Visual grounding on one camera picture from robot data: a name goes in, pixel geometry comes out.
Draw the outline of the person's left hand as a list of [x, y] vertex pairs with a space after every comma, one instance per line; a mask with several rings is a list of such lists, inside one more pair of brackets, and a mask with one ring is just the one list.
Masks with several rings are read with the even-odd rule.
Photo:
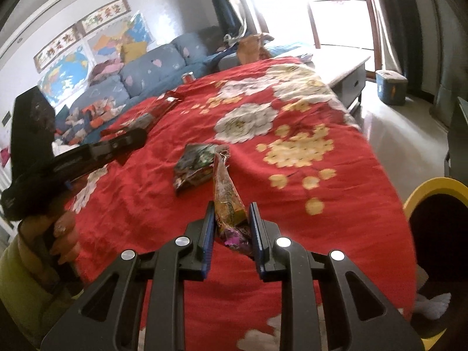
[[51, 257], [58, 256], [58, 263], [74, 264], [80, 252], [78, 231], [75, 228], [75, 214], [65, 211], [60, 216], [35, 216], [24, 219], [18, 228], [18, 250], [24, 267], [43, 288], [51, 289], [58, 283], [57, 272], [45, 256], [34, 249], [35, 242], [52, 229], [53, 244]]

